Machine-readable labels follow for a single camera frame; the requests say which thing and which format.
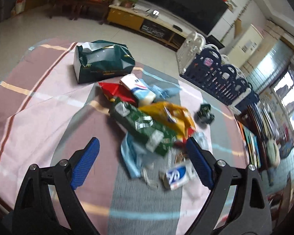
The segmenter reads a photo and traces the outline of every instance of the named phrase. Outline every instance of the tv stand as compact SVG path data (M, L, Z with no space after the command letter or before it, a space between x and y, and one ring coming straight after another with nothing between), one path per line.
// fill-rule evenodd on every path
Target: tv stand
M110 12L107 17L107 23L115 23L121 26L136 30L158 41L179 49L187 34L178 31L172 25L159 19L145 15L138 10L129 9L121 6L110 5Z

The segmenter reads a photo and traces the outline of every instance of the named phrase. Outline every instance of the green package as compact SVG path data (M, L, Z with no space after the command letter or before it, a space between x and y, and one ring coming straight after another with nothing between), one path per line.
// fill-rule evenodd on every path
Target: green package
M135 60L126 45L98 40L76 46L73 65L81 84L129 74Z
M165 156L176 141L175 131L119 98L109 114L150 152Z

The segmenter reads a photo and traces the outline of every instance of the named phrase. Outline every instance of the wooden drawer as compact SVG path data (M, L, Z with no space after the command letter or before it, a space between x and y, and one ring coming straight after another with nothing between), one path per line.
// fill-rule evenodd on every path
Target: wooden drawer
M139 30L144 19L125 11L111 9L107 21L119 24L121 26L126 26L134 30Z

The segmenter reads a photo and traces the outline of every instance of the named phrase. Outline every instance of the wooden tv cabinet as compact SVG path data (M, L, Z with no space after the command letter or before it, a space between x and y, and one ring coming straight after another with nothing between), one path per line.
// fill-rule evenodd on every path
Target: wooden tv cabinet
M121 26L126 26L163 42L165 46L169 45L175 49L179 49L187 37L187 34L178 31L177 29L173 28L172 25L164 22L161 19L153 18L149 15L145 15L142 12L121 6L110 5L109 7L110 12L107 17L108 24L115 23ZM161 33L165 33L164 36L157 37L154 34L142 31L142 26L146 25L152 26L153 29L159 29Z

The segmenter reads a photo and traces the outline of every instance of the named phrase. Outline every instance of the red bag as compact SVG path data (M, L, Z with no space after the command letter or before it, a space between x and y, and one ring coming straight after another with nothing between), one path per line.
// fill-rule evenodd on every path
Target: red bag
M115 97L119 97L121 101L126 101L137 107L136 98L130 92L130 90L125 88L125 86L121 84L104 82L99 82L99 85L101 86L103 94L107 97L109 101L114 102Z

